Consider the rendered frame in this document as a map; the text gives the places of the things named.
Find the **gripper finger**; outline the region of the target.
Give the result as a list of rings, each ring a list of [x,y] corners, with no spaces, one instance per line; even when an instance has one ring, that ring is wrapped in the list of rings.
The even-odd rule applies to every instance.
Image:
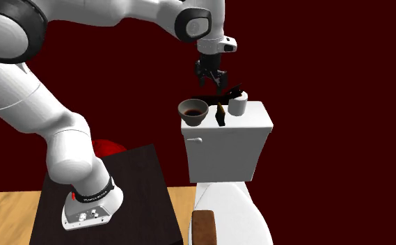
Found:
[[[205,76],[207,69],[201,64],[200,60],[197,60],[194,65],[194,72],[198,78],[199,86],[205,85]]]
[[[211,71],[210,79],[216,84],[216,93],[221,94],[222,90],[228,85],[228,72],[222,70]]]

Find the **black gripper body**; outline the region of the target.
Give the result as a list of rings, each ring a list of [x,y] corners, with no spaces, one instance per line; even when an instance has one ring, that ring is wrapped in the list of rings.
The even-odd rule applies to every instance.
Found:
[[[198,71],[216,72],[221,66],[221,54],[200,54],[198,59]]]

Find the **white toilet paper roll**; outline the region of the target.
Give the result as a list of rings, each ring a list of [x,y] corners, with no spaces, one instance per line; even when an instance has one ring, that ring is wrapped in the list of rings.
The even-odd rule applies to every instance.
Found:
[[[245,113],[248,94],[243,91],[239,97],[230,99],[228,102],[228,113],[231,116],[242,116]]]

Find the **grey bowl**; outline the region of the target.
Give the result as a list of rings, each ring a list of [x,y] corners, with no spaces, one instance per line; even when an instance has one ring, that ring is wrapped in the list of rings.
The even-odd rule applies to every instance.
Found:
[[[203,100],[188,99],[180,102],[177,110],[181,119],[188,126],[196,127],[205,119],[209,111],[209,106]]]

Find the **red round thing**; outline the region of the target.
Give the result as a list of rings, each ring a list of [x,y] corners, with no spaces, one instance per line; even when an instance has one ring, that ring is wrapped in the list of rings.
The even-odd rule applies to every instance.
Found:
[[[96,157],[103,158],[109,155],[114,155],[127,149],[121,144],[114,143],[106,139],[92,140],[93,150]]]

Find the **dark robot stand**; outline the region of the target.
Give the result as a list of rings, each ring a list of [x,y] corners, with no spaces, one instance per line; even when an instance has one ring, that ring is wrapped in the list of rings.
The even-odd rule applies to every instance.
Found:
[[[103,158],[124,193],[107,224],[67,231],[61,212],[71,188],[46,177],[29,245],[184,245],[153,145]]]

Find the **brown rounded block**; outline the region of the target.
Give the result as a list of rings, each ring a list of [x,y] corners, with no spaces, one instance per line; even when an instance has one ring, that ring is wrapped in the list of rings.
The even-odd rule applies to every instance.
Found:
[[[217,245],[216,223],[212,210],[194,210],[191,215],[192,245]]]

